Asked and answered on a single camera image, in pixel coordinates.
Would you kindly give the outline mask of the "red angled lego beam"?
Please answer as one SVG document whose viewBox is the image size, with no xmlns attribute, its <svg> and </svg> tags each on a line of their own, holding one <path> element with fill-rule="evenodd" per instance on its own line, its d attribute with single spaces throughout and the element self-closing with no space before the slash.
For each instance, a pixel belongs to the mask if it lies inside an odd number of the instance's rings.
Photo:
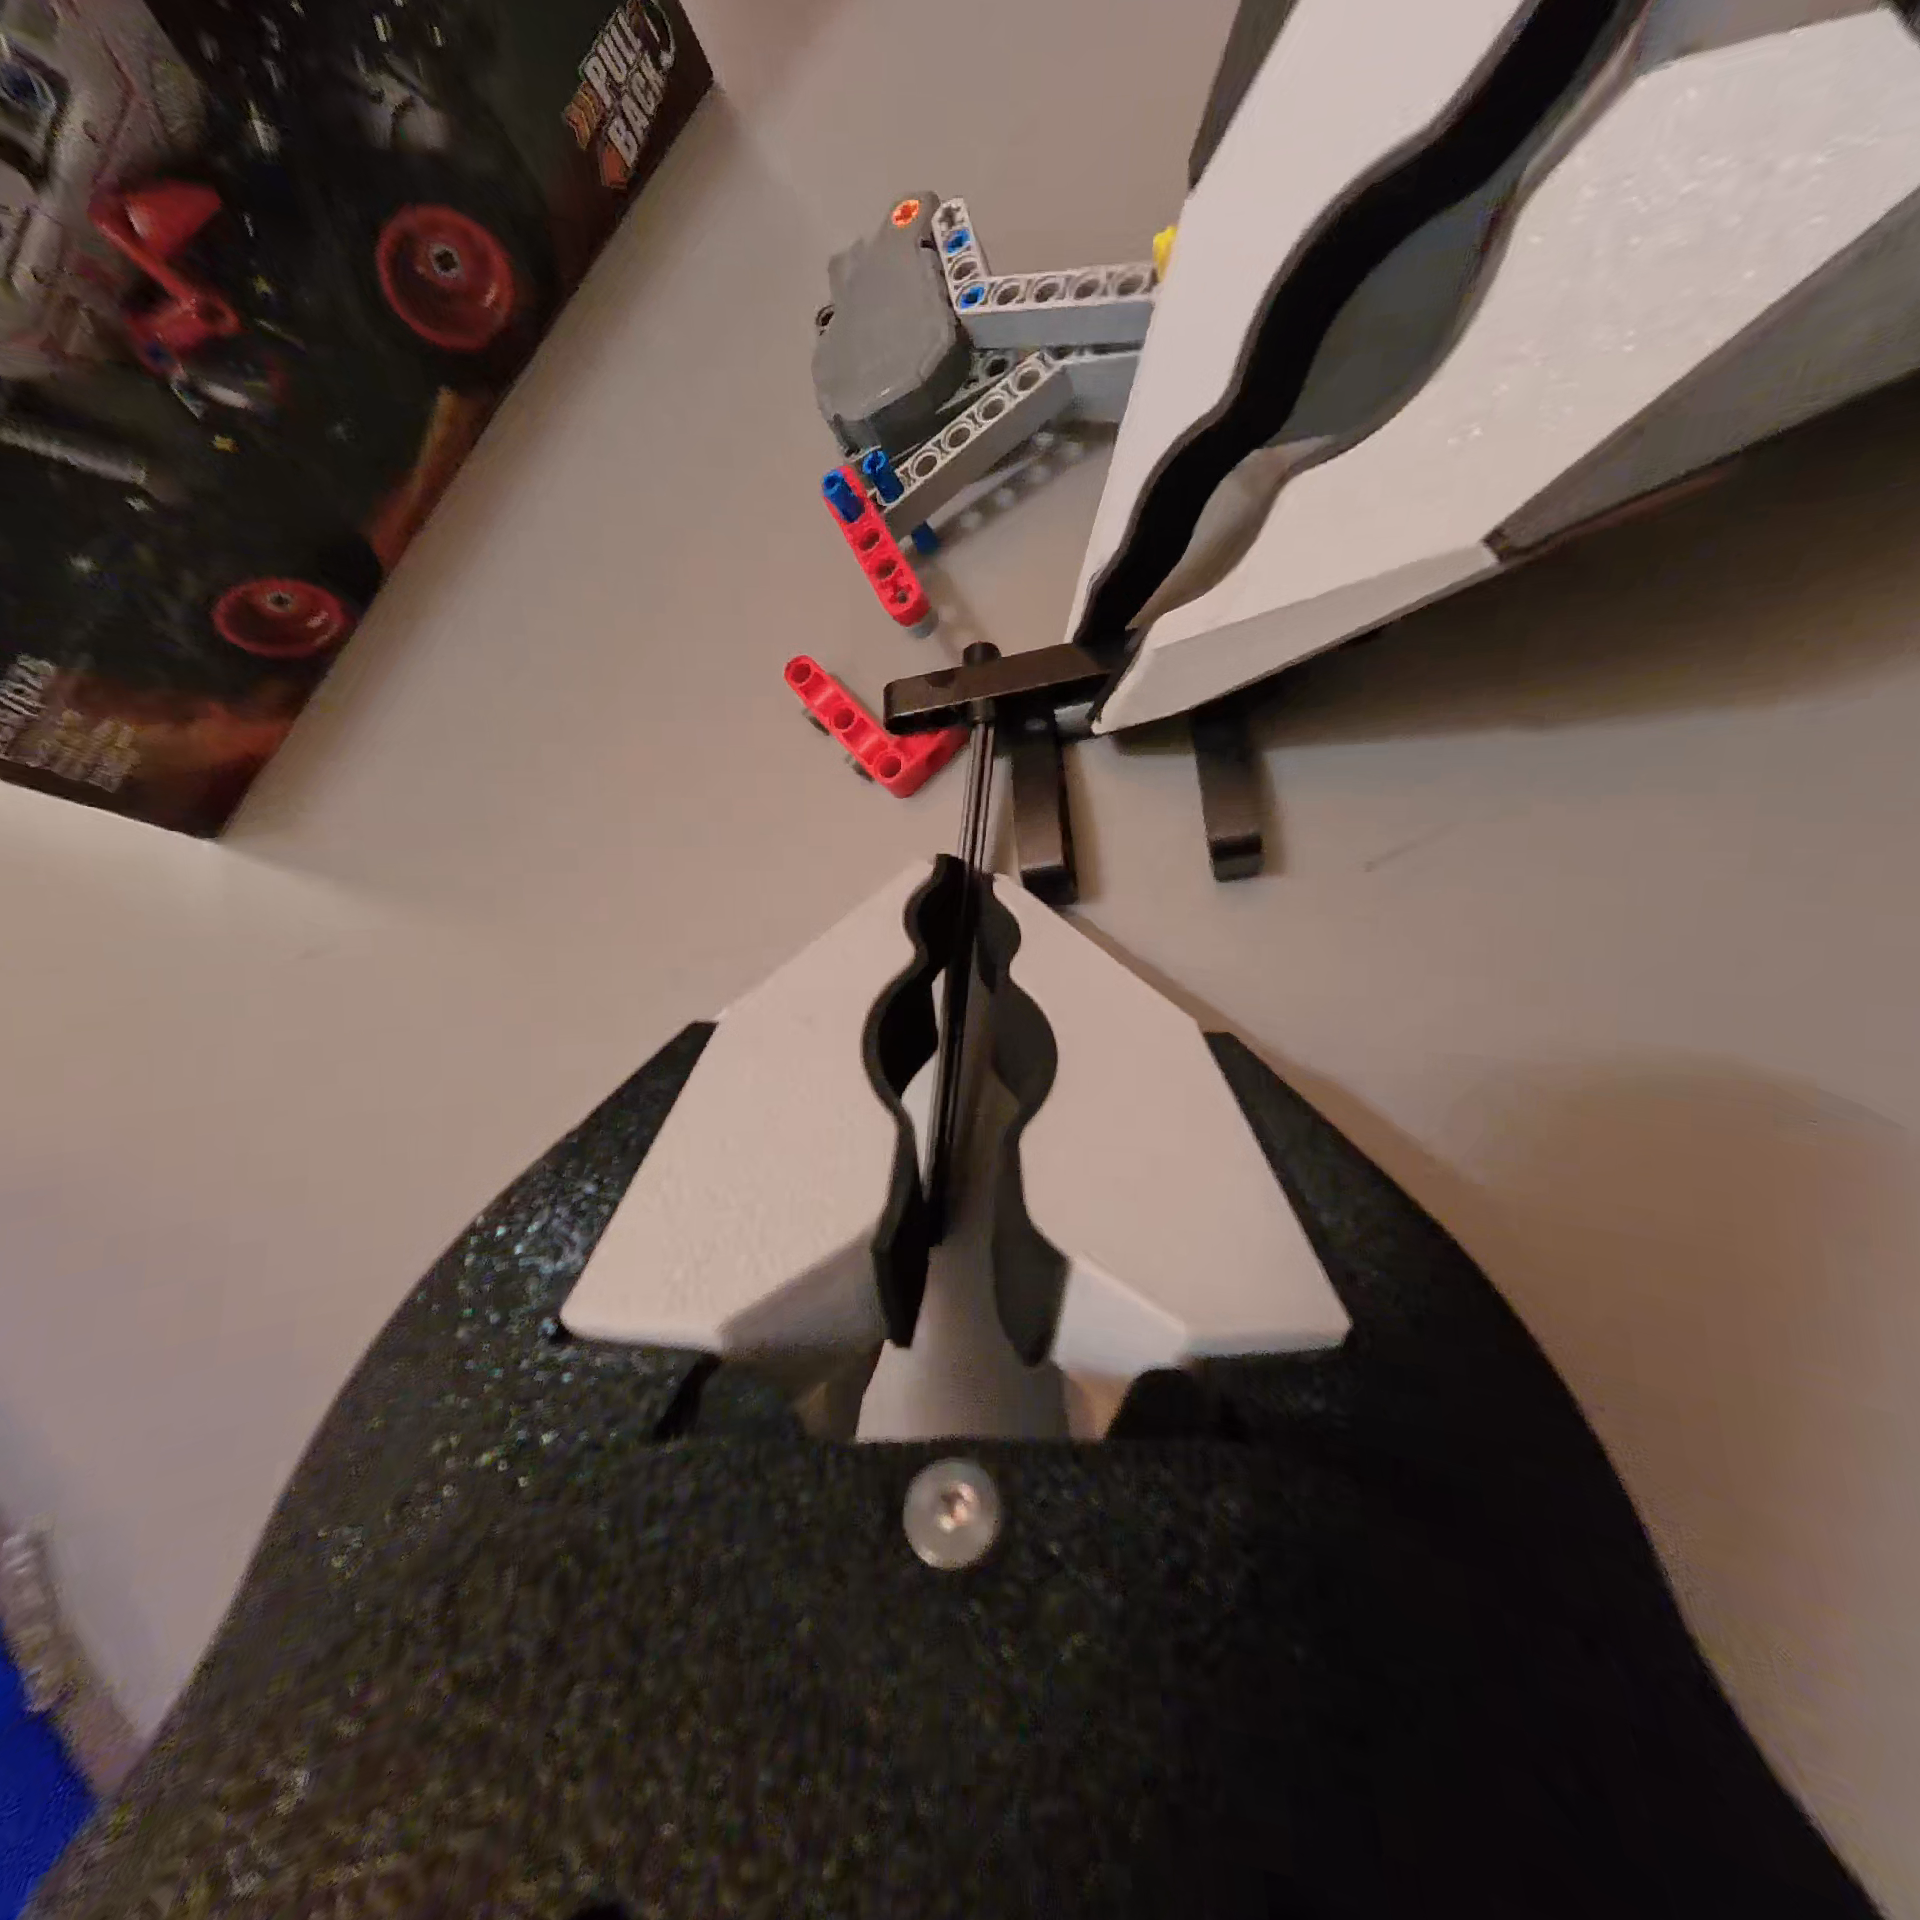
<svg viewBox="0 0 1920 1920">
<path fill-rule="evenodd" d="M 914 797 L 939 774 L 968 740 L 965 726 L 935 735 L 895 735 L 842 678 L 816 659 L 793 655 L 785 665 L 785 683 L 852 767 L 895 797 Z"/>
</svg>

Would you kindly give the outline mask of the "straight light grey lego beam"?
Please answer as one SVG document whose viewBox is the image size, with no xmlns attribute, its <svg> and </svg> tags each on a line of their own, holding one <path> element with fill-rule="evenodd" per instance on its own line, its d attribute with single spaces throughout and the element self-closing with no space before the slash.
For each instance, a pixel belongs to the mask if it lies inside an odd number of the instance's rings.
<svg viewBox="0 0 1920 1920">
<path fill-rule="evenodd" d="M 909 537 L 981 483 L 1018 446 L 1072 404 L 1072 371 L 1057 355 L 1033 351 L 990 385 L 958 418 L 895 460 L 900 493 L 883 507 L 885 530 Z"/>
</svg>

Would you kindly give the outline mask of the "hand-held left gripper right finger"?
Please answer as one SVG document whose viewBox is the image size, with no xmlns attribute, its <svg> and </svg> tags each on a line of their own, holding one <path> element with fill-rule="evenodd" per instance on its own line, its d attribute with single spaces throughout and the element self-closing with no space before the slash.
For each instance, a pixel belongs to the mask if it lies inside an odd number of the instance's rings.
<svg viewBox="0 0 1920 1920">
<path fill-rule="evenodd" d="M 1098 1439 L 1131 1386 L 1343 1346 L 1312 1249 L 1209 1034 L 1013 879 L 981 900 L 996 1317 Z"/>
</svg>

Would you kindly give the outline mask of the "dark grey lego motor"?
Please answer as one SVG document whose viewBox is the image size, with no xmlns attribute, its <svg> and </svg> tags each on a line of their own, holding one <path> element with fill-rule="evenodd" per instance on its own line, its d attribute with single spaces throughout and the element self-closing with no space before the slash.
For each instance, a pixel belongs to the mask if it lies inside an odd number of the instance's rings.
<svg viewBox="0 0 1920 1920">
<path fill-rule="evenodd" d="M 842 457 L 925 446 L 975 376 L 975 343 L 951 303 L 926 187 L 900 194 L 866 234 L 828 257 L 812 318 L 812 400 Z"/>
</svg>

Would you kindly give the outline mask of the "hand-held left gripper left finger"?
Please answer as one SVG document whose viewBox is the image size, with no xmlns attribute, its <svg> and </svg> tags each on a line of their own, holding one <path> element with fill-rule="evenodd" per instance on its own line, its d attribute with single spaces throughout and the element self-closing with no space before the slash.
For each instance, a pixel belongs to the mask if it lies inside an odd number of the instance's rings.
<svg viewBox="0 0 1920 1920">
<path fill-rule="evenodd" d="M 939 1053 L 965 870 L 918 858 L 715 1019 L 583 1266 L 564 1327 L 701 1353 L 852 1438 L 926 1280 L 906 1090 Z"/>
</svg>

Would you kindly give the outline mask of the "thin black lego axle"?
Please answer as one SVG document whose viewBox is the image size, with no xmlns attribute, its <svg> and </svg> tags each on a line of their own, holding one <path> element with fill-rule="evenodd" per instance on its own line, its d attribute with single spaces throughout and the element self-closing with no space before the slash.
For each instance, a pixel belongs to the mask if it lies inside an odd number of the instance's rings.
<svg viewBox="0 0 1920 1920">
<path fill-rule="evenodd" d="M 990 810 L 996 778 L 996 696 L 968 698 L 968 758 L 965 758 L 965 801 L 958 820 L 958 846 L 944 870 L 944 908 L 939 908 L 939 1038 L 935 1038 L 935 1078 L 926 1107 L 926 1153 L 925 1153 L 925 1234 L 939 1248 L 951 1221 L 953 1190 L 953 1153 L 963 1134 L 963 1090 L 965 1090 L 965 1045 L 968 1045 L 968 997 L 975 997 L 975 938 L 978 938 L 978 896 L 990 855 Z"/>
</svg>

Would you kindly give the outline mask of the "blue container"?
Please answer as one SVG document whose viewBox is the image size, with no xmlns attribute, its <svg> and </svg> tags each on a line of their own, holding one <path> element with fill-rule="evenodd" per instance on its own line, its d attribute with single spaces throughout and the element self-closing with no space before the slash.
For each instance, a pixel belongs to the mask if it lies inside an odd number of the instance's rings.
<svg viewBox="0 0 1920 1920">
<path fill-rule="evenodd" d="M 94 1789 L 4 1646 L 4 1915 L 20 1915 L 94 1815 Z"/>
</svg>

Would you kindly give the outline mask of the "black lego beam with pin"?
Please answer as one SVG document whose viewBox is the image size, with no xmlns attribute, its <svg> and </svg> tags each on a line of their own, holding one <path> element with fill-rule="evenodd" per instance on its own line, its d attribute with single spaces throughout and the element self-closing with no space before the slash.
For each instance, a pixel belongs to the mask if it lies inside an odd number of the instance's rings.
<svg viewBox="0 0 1920 1920">
<path fill-rule="evenodd" d="M 1090 651 L 1062 641 L 1025 655 L 968 647 L 958 665 L 900 678 L 883 687 L 891 735 L 939 735 L 951 726 L 1015 726 L 1032 716 L 1098 702 L 1115 669 Z"/>
</svg>

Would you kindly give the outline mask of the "dark truck printed cardboard box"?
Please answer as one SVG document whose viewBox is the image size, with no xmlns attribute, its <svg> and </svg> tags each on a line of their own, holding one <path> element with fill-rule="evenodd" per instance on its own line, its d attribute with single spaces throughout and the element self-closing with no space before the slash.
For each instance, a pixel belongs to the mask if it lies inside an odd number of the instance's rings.
<svg viewBox="0 0 1920 1920">
<path fill-rule="evenodd" d="M 4 2 L 4 783 L 216 836 L 707 90 L 683 2 Z"/>
</svg>

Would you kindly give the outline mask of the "red straight lego beam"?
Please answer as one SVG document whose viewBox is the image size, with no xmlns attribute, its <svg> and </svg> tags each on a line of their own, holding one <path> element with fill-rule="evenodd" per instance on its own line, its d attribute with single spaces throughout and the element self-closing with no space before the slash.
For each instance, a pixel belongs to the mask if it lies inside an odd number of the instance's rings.
<svg viewBox="0 0 1920 1920">
<path fill-rule="evenodd" d="M 909 554 L 900 552 L 899 537 L 891 533 L 883 518 L 883 500 L 866 490 L 866 478 L 842 464 L 847 472 L 847 483 L 861 490 L 861 518 L 842 522 L 834 508 L 834 523 L 842 540 L 852 552 L 852 562 L 861 566 L 861 579 L 876 594 L 878 607 L 906 631 L 926 631 L 930 623 L 930 600 L 925 594 L 920 574 L 914 570 Z"/>
</svg>

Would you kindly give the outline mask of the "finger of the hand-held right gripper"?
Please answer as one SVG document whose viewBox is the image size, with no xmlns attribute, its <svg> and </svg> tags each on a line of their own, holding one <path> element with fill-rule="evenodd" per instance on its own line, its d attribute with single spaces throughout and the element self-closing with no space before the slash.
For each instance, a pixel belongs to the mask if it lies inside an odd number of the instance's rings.
<svg viewBox="0 0 1920 1920">
<path fill-rule="evenodd" d="M 1188 194 L 1070 641 L 1119 655 L 1343 303 L 1488 187 L 1634 2 L 1293 2 Z"/>
<path fill-rule="evenodd" d="M 1343 303 L 1090 707 L 1134 735 L 1915 371 L 1915 2 L 1634 2 Z"/>
</svg>

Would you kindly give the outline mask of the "bent light grey lego beam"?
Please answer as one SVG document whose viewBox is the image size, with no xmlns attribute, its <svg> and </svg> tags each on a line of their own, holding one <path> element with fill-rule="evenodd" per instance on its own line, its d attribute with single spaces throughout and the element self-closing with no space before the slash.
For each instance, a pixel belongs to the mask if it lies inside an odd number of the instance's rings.
<svg viewBox="0 0 1920 1920">
<path fill-rule="evenodd" d="M 958 314 L 975 351 L 1137 351 L 1158 299 L 1155 262 L 1112 262 L 1039 274 L 994 274 L 975 229 L 975 252 L 944 257 L 944 234 L 975 216 L 963 196 L 935 203 L 930 242 L 948 296 L 965 282 L 994 282 L 985 309 Z"/>
</svg>

